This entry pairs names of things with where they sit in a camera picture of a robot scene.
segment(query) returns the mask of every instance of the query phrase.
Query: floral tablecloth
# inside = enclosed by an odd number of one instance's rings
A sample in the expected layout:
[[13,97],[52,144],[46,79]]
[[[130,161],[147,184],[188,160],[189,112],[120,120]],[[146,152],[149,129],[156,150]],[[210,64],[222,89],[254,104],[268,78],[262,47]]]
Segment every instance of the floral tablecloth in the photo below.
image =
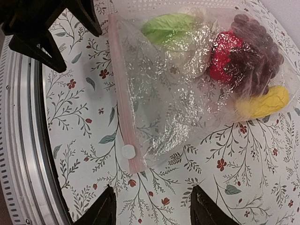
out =
[[[300,67],[298,49],[258,1],[236,9],[258,10],[285,56]],[[65,11],[51,27],[67,71],[45,68],[46,105],[53,156],[74,221],[111,185],[117,224],[187,225],[191,190],[200,185],[241,224],[300,221],[300,110],[224,126],[174,152],[163,165],[130,175],[119,164],[119,115],[107,39],[107,6],[95,1],[103,36],[90,34]],[[109,143],[100,143],[116,132]]]

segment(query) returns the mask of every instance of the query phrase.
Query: plastic wrap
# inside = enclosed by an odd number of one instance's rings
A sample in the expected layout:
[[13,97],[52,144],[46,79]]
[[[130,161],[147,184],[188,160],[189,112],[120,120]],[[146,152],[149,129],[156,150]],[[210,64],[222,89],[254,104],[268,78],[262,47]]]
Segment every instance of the plastic wrap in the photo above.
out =
[[236,11],[222,20],[220,11],[109,16],[120,126],[135,149],[131,173],[221,125],[293,105],[299,79],[266,29]]

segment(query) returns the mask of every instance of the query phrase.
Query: green leaf pattern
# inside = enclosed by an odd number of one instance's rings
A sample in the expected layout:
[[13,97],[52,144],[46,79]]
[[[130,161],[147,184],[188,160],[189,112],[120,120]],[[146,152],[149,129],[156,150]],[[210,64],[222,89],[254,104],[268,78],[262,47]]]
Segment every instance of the green leaf pattern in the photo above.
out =
[[[102,1],[96,1],[95,7],[102,16],[107,10]],[[277,42],[289,43],[282,51],[300,74],[300,51],[270,12],[258,0],[244,0],[237,7],[266,20]],[[189,29],[189,21],[182,21],[183,29]],[[100,22],[105,34],[107,20]],[[173,152],[166,162],[131,175],[120,154],[124,133],[107,37],[93,37],[67,11],[50,32],[58,46],[64,46],[68,70],[57,74],[45,68],[46,115],[60,185],[73,221],[109,184],[118,197],[117,223],[135,225],[141,219],[142,224],[189,224],[195,185],[201,185],[240,224],[298,223],[300,105],[289,113],[227,124]],[[164,41],[160,32],[152,29],[150,34],[157,44]]]

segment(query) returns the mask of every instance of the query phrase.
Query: grape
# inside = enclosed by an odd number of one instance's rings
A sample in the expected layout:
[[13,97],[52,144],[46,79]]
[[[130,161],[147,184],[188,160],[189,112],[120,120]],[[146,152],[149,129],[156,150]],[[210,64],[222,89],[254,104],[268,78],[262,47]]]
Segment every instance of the grape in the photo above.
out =
[[250,20],[249,21],[250,24],[255,24],[255,25],[260,25],[259,22],[257,20]]
[[284,57],[282,56],[282,54],[279,54],[279,55],[278,55],[278,62],[279,62],[280,65],[282,65],[282,64],[285,62],[285,59],[284,59]]
[[266,95],[270,80],[275,78],[285,60],[278,45],[265,27],[246,15],[236,15],[231,28],[244,41],[240,49],[230,52],[231,61],[224,68],[234,78],[234,91],[247,97]]
[[249,21],[249,17],[244,14],[238,14],[234,17],[234,21],[240,25],[244,25]]

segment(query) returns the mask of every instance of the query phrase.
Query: strawberry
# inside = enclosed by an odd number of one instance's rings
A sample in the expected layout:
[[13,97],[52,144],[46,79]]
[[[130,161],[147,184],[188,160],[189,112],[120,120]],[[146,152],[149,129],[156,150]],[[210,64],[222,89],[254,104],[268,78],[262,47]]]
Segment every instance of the strawberry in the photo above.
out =
[[227,74],[224,68],[231,61],[229,58],[230,51],[242,46],[243,40],[235,36],[232,32],[219,33],[214,43],[212,65],[210,67],[210,76],[212,79],[225,84],[232,82],[232,75]]

